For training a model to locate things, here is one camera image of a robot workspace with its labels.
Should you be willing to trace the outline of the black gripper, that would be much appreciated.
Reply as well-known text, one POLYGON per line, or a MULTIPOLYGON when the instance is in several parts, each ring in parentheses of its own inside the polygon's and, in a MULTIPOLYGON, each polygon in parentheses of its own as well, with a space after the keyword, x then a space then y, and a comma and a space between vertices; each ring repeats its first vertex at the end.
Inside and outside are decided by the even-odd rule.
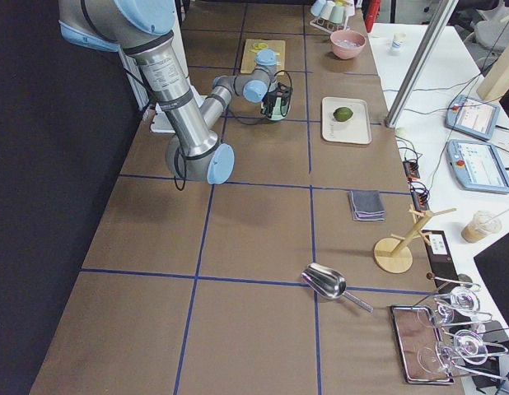
POLYGON ((274 103, 278 100, 283 104, 291 104, 292 87, 286 86, 279 82, 275 90, 270 91, 265 96, 265 102, 261 105, 261 114, 265 117, 272 117, 274 111, 274 103))

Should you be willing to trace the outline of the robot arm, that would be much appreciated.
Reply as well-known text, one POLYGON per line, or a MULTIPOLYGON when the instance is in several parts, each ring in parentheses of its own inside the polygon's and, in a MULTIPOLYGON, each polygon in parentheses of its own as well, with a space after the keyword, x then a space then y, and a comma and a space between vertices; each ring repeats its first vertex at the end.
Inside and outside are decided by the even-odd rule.
POLYGON ((222 184, 231 176, 235 154, 212 131, 213 124, 236 96, 259 103, 267 119, 284 119, 292 85, 278 81, 277 55, 262 49, 253 72, 216 78, 211 94, 199 103, 173 48, 176 21, 171 1, 59 2, 65 40, 101 51, 122 50, 137 62, 175 133, 166 149, 175 179, 222 184))

